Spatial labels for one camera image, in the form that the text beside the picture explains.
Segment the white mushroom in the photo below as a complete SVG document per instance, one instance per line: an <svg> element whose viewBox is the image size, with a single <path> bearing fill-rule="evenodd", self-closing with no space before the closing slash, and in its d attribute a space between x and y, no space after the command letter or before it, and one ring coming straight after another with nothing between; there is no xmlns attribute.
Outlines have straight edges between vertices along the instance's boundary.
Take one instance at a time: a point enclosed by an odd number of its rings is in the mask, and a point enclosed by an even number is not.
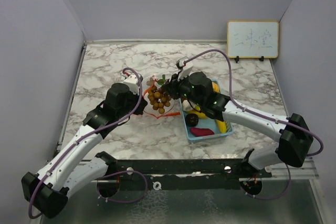
<svg viewBox="0 0 336 224"><path fill-rule="evenodd" d="M182 102L182 110L183 111L191 111L193 108L192 108L192 106L190 105L190 103L187 101L187 100L184 100L183 102Z"/></svg>

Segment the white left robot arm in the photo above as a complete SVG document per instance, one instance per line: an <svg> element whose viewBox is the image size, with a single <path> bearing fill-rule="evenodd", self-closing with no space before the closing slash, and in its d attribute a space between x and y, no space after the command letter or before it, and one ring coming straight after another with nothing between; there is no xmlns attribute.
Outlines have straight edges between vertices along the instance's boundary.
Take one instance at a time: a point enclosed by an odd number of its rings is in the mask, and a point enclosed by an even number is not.
<svg viewBox="0 0 336 224"><path fill-rule="evenodd" d="M82 159L115 128L125 124L131 115L142 114L146 101L140 81L129 79L115 83L106 99L90 111L72 140L37 173L27 172L22 178L24 197L29 201L30 219L33 209L48 218L57 216L70 197L96 178L110 179L116 166L101 157L79 166Z"/></svg>

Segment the brown longan bunch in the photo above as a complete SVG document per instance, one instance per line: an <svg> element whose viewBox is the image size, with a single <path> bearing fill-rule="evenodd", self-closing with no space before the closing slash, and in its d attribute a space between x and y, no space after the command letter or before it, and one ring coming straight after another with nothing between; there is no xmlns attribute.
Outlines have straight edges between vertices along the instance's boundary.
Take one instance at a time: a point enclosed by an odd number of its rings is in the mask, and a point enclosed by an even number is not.
<svg viewBox="0 0 336 224"><path fill-rule="evenodd" d="M146 81L143 96L149 103L149 113L156 118L168 114L173 107L172 98L162 89L162 85L168 82L165 74L153 75Z"/></svg>

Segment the clear zip top bag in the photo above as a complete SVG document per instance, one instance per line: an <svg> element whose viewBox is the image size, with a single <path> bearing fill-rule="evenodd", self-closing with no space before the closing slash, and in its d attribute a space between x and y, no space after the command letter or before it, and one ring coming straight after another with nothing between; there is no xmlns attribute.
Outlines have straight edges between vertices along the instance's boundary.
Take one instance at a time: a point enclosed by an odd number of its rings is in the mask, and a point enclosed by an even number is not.
<svg viewBox="0 0 336 224"><path fill-rule="evenodd" d="M162 88L168 81L169 77L165 74L150 72L142 75L142 96L148 103L144 115L160 119L181 114L177 102Z"/></svg>

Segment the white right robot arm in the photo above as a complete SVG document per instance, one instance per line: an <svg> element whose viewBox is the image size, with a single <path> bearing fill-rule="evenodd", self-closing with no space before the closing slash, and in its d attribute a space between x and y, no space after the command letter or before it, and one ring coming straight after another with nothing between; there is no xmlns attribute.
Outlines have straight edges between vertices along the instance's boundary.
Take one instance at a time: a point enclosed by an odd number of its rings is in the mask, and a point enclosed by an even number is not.
<svg viewBox="0 0 336 224"><path fill-rule="evenodd" d="M171 98L184 98L196 105L211 119L242 125L271 138L275 143L248 151L241 164L246 177L254 177L266 166L285 163L301 167L313 142L304 118L272 115L233 101L227 95L215 92L212 81L203 73L195 72L179 79L177 74L163 85Z"/></svg>

